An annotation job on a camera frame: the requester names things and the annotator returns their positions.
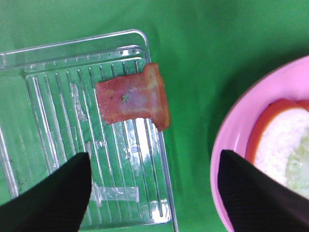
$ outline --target pink bowl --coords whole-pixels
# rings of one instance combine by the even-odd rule
[[[229,149],[244,157],[257,118],[270,103],[282,98],[309,100],[309,56],[288,63],[258,81],[240,97],[221,124],[212,150],[210,178],[216,209],[229,232],[234,230],[217,183],[220,153]]]

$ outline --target green surface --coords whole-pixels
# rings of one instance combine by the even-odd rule
[[[215,135],[252,83],[308,53],[308,12],[306,0],[0,0],[0,51],[123,29],[145,32],[172,113],[165,138],[180,230],[223,232],[209,181]]]

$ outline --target tomato slice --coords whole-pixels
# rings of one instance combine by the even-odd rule
[[[270,122],[278,114],[286,110],[296,108],[303,108],[303,107],[300,104],[297,104],[296,102],[287,99],[278,100],[270,104],[268,108],[266,108],[266,110],[259,116],[250,134],[245,155],[246,160],[254,164],[255,155],[257,152],[258,145],[261,141],[262,134],[267,128],[267,126],[270,124]]]
[[[150,118],[158,131],[170,125],[169,105],[157,63],[143,72],[124,75],[96,85],[99,109],[106,124]]]

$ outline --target bacon strip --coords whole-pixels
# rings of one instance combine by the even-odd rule
[[[99,109],[106,124],[150,118],[158,131],[170,125],[169,105],[157,63],[143,72],[124,75],[96,85]]]

